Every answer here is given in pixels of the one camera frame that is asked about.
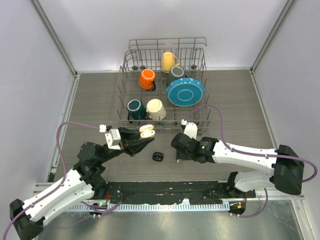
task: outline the mug handle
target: mug handle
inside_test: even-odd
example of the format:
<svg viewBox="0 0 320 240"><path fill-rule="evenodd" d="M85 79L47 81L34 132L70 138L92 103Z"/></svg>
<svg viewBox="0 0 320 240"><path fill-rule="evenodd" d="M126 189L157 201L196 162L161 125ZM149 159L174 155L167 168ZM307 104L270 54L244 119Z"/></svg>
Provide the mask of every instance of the mug handle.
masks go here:
<svg viewBox="0 0 320 240"><path fill-rule="evenodd" d="M174 58L178 60L178 63L175 64L175 66L179 66L180 65L180 60L173 54Z"/></svg>
<svg viewBox="0 0 320 240"><path fill-rule="evenodd" d="M157 87L156 87L156 83L155 83L155 81L153 80L152 81L152 87L151 87L151 90L152 91L154 91L154 90L156 90L157 89Z"/></svg>
<svg viewBox="0 0 320 240"><path fill-rule="evenodd" d="M128 112L128 117L127 117L127 119L128 119L128 122L129 122L130 124L132 124L133 121L130 121L130 117L131 117L131 112Z"/></svg>

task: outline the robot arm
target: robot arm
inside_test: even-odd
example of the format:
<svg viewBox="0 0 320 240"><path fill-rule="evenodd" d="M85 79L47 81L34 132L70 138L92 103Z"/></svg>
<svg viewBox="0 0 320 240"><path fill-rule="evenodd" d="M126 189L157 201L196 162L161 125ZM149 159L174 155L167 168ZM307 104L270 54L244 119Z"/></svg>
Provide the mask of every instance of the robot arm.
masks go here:
<svg viewBox="0 0 320 240"><path fill-rule="evenodd" d="M55 217L76 203L87 199L101 199L108 187L101 176L101 173L106 169L102 164L122 153L133 157L141 152L155 139L155 131L152 128L152 125L147 125L137 131L123 127L111 128L110 126L108 133L105 134L106 144L101 146L86 142L81 146L77 155L79 162L66 174L63 184L61 184L61 178L30 199L23 202L20 199L14 200L10 204L11 219L60 185L54 193L29 208L14 223L20 239L31 240L35 238Z"/></svg>
<svg viewBox="0 0 320 240"><path fill-rule="evenodd" d="M245 155L228 149L221 140L203 137L196 140L197 125L184 122L184 133L178 133L171 146L178 151L182 160L194 160L200 163L235 164L255 169L251 172L232 172L227 181L227 190L246 193L254 189L273 188L281 192L300 195L302 188L304 163L268 155L287 155L297 157L288 146L280 145L279 149L258 149L229 144L231 149L243 152L263 154L266 157Z"/></svg>

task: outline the wire dish rack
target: wire dish rack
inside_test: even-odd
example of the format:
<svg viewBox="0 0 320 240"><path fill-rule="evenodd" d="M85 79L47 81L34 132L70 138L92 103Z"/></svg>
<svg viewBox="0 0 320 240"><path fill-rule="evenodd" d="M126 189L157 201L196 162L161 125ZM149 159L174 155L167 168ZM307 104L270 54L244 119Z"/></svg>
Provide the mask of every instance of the wire dish rack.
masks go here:
<svg viewBox="0 0 320 240"><path fill-rule="evenodd" d="M181 129L180 122L195 108L210 104L210 89L203 46L207 46L205 37L135 39L129 41L129 50L124 54L123 65L118 77L118 99L115 116L122 126L130 129L145 124L154 125L155 129ZM166 75L161 71L162 56L172 52L179 60L188 78L194 78L205 87L202 99L189 107L172 104L167 97ZM145 90L139 86L139 78L143 69L155 72L156 90ZM142 101L146 107L151 99L160 99L166 110L163 120L130 120L128 121L127 104L133 100ZM202 108L194 113L188 121L198 125L205 132L211 121L211 110Z"/></svg>

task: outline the yellow mug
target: yellow mug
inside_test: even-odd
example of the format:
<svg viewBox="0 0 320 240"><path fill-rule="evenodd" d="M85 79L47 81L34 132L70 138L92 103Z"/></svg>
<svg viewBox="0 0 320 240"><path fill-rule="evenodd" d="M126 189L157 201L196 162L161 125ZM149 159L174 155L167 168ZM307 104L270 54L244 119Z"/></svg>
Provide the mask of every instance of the yellow mug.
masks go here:
<svg viewBox="0 0 320 240"><path fill-rule="evenodd" d="M172 52L165 52L162 56L162 64L161 64L161 70L162 72L168 74L172 67L179 66L180 60L172 53Z"/></svg>

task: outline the white cable clip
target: white cable clip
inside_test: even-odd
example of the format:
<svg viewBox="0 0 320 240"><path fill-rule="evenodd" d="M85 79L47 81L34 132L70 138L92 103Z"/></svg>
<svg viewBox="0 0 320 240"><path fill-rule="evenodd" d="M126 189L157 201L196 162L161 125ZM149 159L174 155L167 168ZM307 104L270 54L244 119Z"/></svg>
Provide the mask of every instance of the white cable clip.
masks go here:
<svg viewBox="0 0 320 240"><path fill-rule="evenodd" d="M107 131L107 125L101 124L99 125L99 132L105 133Z"/></svg>
<svg viewBox="0 0 320 240"><path fill-rule="evenodd" d="M181 125L182 125L182 126L186 126L187 123L188 123L187 120L184 120L184 119L181 120Z"/></svg>

